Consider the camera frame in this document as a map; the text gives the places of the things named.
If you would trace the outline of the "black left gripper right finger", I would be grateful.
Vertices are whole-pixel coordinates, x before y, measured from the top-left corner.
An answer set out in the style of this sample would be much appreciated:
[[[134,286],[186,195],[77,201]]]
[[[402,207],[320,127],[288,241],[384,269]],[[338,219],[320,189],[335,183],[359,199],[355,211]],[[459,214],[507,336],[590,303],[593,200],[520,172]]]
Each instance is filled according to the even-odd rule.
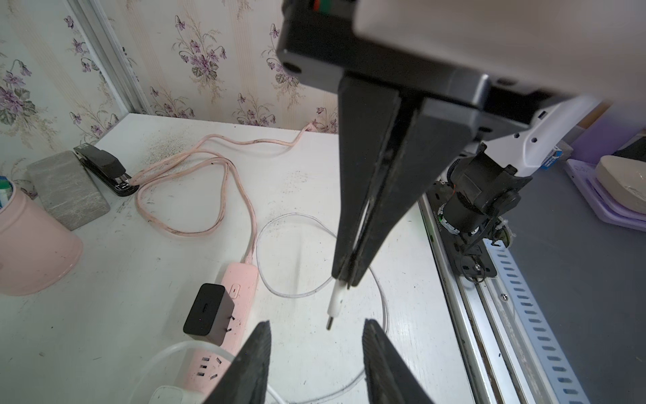
[[[432,404],[376,320],[366,320],[362,336],[369,403]]]

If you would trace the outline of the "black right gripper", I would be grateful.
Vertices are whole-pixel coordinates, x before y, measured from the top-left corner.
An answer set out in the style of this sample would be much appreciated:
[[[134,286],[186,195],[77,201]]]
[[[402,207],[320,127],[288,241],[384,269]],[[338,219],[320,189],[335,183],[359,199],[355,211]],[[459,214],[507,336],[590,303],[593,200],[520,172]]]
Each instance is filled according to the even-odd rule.
[[[283,2],[276,49],[300,83],[338,90],[341,215],[332,275],[350,286],[359,285],[393,227],[474,141],[479,111],[527,125],[539,109],[568,99],[547,89],[520,94],[484,72],[362,39],[353,32],[356,6]],[[401,109],[395,121],[396,89],[434,99]]]

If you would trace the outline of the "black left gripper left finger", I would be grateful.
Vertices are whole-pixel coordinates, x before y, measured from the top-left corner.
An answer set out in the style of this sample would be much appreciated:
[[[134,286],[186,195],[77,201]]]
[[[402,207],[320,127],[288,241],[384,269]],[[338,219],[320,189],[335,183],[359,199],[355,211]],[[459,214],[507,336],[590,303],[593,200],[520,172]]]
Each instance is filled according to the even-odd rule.
[[[260,322],[239,354],[230,362],[228,370],[215,389],[205,398],[205,403],[264,403],[268,388],[271,346],[270,321]]]

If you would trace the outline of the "black USB charger adapter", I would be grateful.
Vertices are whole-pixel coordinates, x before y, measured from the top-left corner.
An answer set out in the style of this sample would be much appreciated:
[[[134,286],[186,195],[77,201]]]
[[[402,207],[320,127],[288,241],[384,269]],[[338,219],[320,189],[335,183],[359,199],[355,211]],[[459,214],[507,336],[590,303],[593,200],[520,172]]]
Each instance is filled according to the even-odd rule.
[[[235,303],[222,284],[205,283],[195,297],[183,325],[193,339],[221,346],[234,320]]]

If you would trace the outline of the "white USB charger adapter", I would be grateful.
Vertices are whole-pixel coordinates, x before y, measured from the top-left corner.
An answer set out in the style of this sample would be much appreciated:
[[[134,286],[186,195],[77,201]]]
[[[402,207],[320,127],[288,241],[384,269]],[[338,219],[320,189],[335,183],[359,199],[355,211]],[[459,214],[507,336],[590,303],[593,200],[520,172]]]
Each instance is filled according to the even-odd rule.
[[[201,404],[204,395],[174,385],[162,385],[153,392],[149,404]]]

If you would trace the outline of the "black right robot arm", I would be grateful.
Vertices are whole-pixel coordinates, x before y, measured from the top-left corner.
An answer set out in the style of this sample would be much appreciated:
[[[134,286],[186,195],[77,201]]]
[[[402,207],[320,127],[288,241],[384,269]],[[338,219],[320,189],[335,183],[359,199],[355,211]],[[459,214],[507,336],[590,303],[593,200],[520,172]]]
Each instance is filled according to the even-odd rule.
[[[306,86],[336,94],[341,215],[331,274],[358,285],[393,227],[427,197],[449,262],[493,276],[484,240],[521,200],[591,97],[513,81],[364,39],[355,1],[286,1],[277,55]]]

